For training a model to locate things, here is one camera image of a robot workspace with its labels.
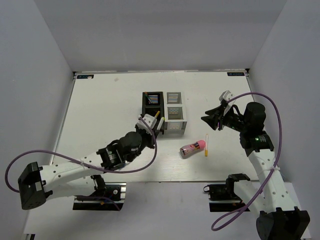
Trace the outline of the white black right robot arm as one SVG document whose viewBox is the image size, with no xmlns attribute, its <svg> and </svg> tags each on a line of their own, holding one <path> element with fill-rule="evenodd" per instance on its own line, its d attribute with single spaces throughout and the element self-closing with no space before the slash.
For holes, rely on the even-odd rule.
<svg viewBox="0 0 320 240">
<path fill-rule="evenodd" d="M 310 216 L 306 210 L 299 209 L 285 186 L 274 145 L 264 130 L 265 107 L 250 102 L 241 114 L 237 105 L 229 105 L 223 100 L 220 106 L 207 110 L 201 119 L 213 130 L 228 127 L 239 132 L 241 147 L 260 182 L 260 189 L 256 190 L 246 174 L 230 174 L 225 185 L 213 188 L 211 199 L 242 200 L 245 205 L 236 212 L 250 210 L 256 215 L 255 225 L 261 240 L 302 239 Z"/>
</svg>

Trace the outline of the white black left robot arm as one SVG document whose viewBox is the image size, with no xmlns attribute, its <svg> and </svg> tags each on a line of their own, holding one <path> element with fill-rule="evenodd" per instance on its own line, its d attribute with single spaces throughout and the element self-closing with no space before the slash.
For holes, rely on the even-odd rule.
<svg viewBox="0 0 320 240">
<path fill-rule="evenodd" d="M 121 192 L 105 183 L 104 173 L 125 174 L 124 167 L 136 159 L 145 148 L 157 150 L 159 124 L 138 122 L 135 131 L 113 140 L 96 152 L 74 159 L 57 153 L 65 163 L 39 165 L 29 163 L 18 178 L 21 208 L 32 210 L 46 201 L 74 196 L 79 201 L 100 201 L 119 211 Z"/>
</svg>

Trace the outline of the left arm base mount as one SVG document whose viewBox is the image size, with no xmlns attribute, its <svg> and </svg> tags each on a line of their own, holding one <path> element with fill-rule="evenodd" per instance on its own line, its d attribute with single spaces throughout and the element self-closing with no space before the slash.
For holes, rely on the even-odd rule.
<svg viewBox="0 0 320 240">
<path fill-rule="evenodd" d="M 114 211 L 122 209 L 126 198 L 126 183 L 106 183 L 101 190 L 89 196 L 76 196 L 74 211 Z"/>
</svg>

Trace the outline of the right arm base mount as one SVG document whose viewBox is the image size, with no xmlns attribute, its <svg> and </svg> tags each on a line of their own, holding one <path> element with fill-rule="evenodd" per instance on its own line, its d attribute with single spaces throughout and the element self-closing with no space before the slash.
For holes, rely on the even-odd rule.
<svg viewBox="0 0 320 240">
<path fill-rule="evenodd" d="M 227 213 L 245 206 L 243 200 L 234 192 L 235 182 L 250 181 L 243 173 L 230 174 L 225 183 L 207 184 L 203 192 L 208 194 L 209 211 L 211 213 Z"/>
</svg>

